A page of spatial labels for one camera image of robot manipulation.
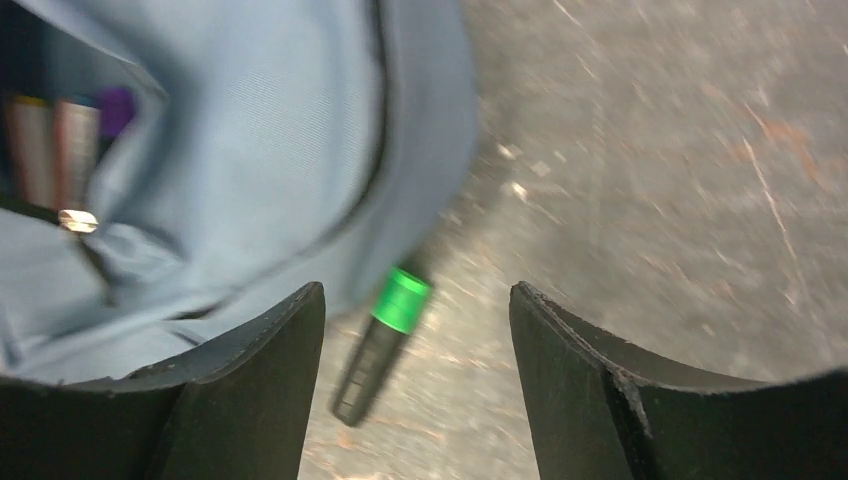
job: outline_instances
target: gray floor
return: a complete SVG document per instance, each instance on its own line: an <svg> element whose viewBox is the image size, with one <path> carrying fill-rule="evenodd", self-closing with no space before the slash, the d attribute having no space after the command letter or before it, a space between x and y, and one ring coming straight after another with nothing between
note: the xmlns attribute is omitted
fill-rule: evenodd
<svg viewBox="0 0 848 480"><path fill-rule="evenodd" d="M507 323L528 280L679 361L762 380L848 361L844 0L465 0L483 145L425 248L439 291L373 418L301 478L538 478Z"/></svg>

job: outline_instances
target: light blue bag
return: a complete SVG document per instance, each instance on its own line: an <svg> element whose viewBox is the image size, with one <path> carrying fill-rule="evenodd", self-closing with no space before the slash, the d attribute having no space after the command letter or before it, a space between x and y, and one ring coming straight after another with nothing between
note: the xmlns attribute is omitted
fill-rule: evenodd
<svg viewBox="0 0 848 480"><path fill-rule="evenodd" d="M68 232L0 210L7 375L122 377L313 280L341 312L474 156L456 0L13 1L42 20L51 96L127 85L138 114L88 192L108 285Z"/></svg>

